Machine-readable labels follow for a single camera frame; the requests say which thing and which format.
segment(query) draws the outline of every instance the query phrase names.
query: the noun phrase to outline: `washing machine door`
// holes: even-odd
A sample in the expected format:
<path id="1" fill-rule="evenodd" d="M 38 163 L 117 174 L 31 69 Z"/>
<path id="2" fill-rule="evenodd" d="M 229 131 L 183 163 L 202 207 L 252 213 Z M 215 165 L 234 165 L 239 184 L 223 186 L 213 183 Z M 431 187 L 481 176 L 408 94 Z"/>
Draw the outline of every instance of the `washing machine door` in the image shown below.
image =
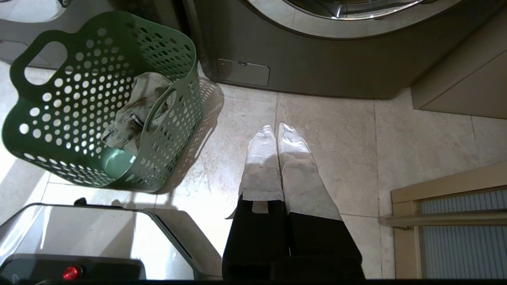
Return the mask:
<path id="1" fill-rule="evenodd" d="M 287 28 L 325 38 L 363 38 L 426 20 L 460 0 L 248 0 Z"/>

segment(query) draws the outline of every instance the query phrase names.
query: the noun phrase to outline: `clothes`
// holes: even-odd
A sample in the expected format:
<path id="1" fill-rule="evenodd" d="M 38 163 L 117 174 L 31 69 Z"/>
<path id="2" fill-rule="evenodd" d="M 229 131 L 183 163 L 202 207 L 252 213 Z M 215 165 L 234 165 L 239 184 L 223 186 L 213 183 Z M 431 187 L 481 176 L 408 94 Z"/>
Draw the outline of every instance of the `clothes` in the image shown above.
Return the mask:
<path id="1" fill-rule="evenodd" d="M 281 123 L 277 149 L 263 127 L 248 145 L 224 280 L 361 280 L 361 261 L 305 140 Z"/>
<path id="2" fill-rule="evenodd" d="M 154 72 L 136 76 L 129 101 L 117 111 L 114 122 L 102 133 L 102 142 L 108 147 L 123 149 L 136 156 L 146 118 L 171 83 L 167 77 Z M 160 125 L 164 118 L 162 115 L 174 103 L 175 96 L 172 97 L 172 101 L 164 102 L 153 117 L 151 127 L 154 129 Z"/>

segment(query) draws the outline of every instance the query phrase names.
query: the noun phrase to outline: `red light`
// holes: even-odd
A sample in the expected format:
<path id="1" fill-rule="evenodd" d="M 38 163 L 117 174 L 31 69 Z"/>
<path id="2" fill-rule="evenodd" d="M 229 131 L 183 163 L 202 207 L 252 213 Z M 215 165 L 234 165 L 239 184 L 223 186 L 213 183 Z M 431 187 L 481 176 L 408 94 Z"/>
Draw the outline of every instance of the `red light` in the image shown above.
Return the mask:
<path id="1" fill-rule="evenodd" d="M 81 269 L 77 266 L 69 266 L 63 272 L 63 280 L 75 280 L 81 275 Z"/>

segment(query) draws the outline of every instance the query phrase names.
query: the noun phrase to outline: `green laundry basket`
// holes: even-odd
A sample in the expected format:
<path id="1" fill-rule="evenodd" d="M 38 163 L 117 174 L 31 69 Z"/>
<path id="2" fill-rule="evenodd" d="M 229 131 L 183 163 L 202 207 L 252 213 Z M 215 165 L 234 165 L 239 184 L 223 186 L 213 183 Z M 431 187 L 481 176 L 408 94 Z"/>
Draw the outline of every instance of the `green laundry basket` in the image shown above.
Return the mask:
<path id="1" fill-rule="evenodd" d="M 33 85 L 24 70 L 50 42 L 62 43 L 67 59 L 47 83 Z M 133 157 L 107 147 L 100 136 L 128 102 L 133 78 L 144 72 L 163 74 L 173 84 L 148 115 Z M 192 41 L 125 12 L 100 14 L 73 34 L 45 31 L 14 61 L 10 76 L 19 99 L 5 120 L 5 146 L 78 185 L 160 190 L 202 119 Z M 174 103 L 162 123 L 150 127 L 167 100 Z"/>

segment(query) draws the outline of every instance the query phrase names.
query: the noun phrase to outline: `marble tile floor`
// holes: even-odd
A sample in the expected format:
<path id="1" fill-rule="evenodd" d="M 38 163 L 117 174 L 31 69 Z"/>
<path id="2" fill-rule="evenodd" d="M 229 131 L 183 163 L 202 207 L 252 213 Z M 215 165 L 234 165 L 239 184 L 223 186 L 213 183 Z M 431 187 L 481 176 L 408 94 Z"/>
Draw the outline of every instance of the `marble tile floor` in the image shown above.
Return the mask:
<path id="1" fill-rule="evenodd" d="M 0 62 L 0 123 L 17 100 Z M 33 81 L 51 72 L 27 69 Z M 417 111 L 410 89 L 393 100 L 322 98 L 201 80 L 205 120 L 158 195 L 73 185 L 13 157 L 0 144 L 0 223 L 32 202 L 154 210 L 205 272 L 220 275 L 249 140 L 263 125 L 286 121 L 307 139 L 319 172 L 363 255 L 367 278 L 394 278 L 392 189 L 507 160 L 507 120 Z"/>

